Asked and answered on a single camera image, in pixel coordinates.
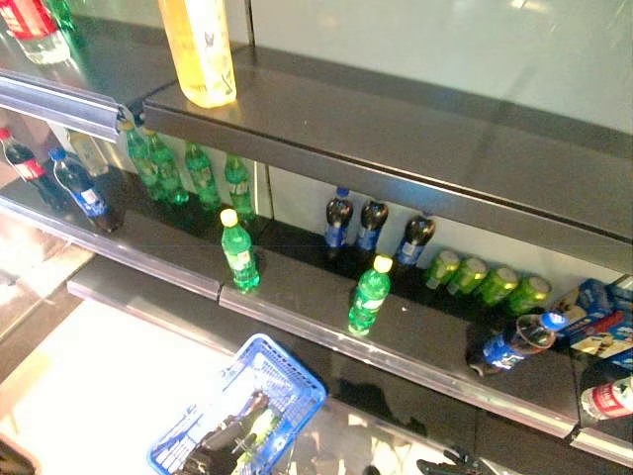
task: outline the yellow drink bottle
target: yellow drink bottle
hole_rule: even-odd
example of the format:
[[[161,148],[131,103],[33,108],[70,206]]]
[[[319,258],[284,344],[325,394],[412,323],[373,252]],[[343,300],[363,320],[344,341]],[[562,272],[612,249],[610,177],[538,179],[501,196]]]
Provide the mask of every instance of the yellow drink bottle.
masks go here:
[[[200,107],[235,100],[224,0],[158,0],[182,92]]]

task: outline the green soda bottle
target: green soda bottle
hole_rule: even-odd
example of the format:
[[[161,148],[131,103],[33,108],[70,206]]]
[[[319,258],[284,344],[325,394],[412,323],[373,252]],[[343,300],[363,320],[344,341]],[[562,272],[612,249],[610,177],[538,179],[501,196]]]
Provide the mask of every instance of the green soda bottle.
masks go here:
[[[349,309],[349,330],[355,334],[367,334],[376,322],[380,307],[389,295],[391,282],[387,273],[392,260],[386,255],[377,255],[374,268],[366,271],[358,282],[354,303]]]
[[[233,207],[243,220],[252,219],[255,211],[250,204],[248,170],[237,155],[226,154],[225,177]]]
[[[253,255],[250,236],[237,223],[237,212],[232,209],[223,210],[220,220],[225,226],[222,233],[222,249],[233,272],[233,282],[241,290],[249,290],[259,285],[259,272]]]
[[[161,200],[165,196],[160,182],[158,181],[158,169],[149,159],[149,149],[147,142],[136,131],[135,125],[123,119],[119,123],[119,128],[126,133],[128,143],[128,157],[136,167],[140,181],[147,188],[149,197],[152,200]]]
[[[149,140],[149,158],[158,168],[158,178],[165,190],[165,199],[172,205],[187,203],[189,193],[182,186],[174,152],[165,145],[155,131],[145,129],[145,134]]]
[[[214,173],[207,154],[197,143],[187,142],[185,163],[194,182],[198,197],[206,210],[217,211],[222,205]]]

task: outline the green can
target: green can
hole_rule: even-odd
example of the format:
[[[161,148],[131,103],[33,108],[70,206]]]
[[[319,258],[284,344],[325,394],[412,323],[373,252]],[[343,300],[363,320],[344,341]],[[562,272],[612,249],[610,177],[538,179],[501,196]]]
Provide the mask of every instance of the green can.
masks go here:
[[[437,253],[426,271],[426,287],[435,290],[439,285],[448,283],[459,267],[459,257],[452,250],[444,249]]]
[[[526,314],[545,302],[551,291],[552,286],[549,282],[538,275],[524,278],[516,290],[507,297],[507,308],[515,316]]]
[[[475,290],[475,295],[480,296],[484,304],[492,307],[503,300],[517,285],[516,272],[509,267],[502,266],[486,276],[482,285]]]
[[[446,290],[451,295],[469,295],[482,283],[486,274],[488,274],[486,263],[479,257],[469,257],[459,265]]]

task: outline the metal shelf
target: metal shelf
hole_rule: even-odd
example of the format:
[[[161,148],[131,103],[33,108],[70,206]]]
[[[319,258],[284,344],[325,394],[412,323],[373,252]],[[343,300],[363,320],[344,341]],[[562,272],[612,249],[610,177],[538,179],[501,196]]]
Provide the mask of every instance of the metal shelf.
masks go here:
[[[160,29],[76,18],[66,35],[71,60],[29,62],[0,20],[0,107],[108,141],[117,137],[119,107],[139,111],[142,99],[176,80]]]
[[[630,271],[631,136],[265,48],[234,66],[234,104],[202,109],[174,84],[145,99],[147,124]]]

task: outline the blue label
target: blue label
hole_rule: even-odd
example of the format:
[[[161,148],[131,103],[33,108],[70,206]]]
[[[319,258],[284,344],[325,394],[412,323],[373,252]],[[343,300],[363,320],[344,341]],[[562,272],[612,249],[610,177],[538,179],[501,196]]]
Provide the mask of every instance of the blue label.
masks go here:
[[[345,238],[347,238],[347,227],[327,225],[325,227],[324,237],[325,242],[330,247],[343,247]]]
[[[403,241],[398,246],[396,258],[398,259],[400,264],[415,265],[423,250],[423,245],[413,245],[403,239]]]
[[[70,194],[72,199],[75,200],[75,203],[79,205],[79,208],[81,208],[89,218],[101,216],[108,211],[106,200],[104,200],[94,188],[89,188],[80,193]]]
[[[503,333],[491,338],[484,345],[484,359],[488,364],[501,369],[510,369],[525,356],[513,349],[503,338]]]
[[[376,242],[378,242],[378,236],[380,230],[367,231],[364,226],[358,230],[358,238],[356,239],[356,245],[361,249],[374,250],[376,248]]]

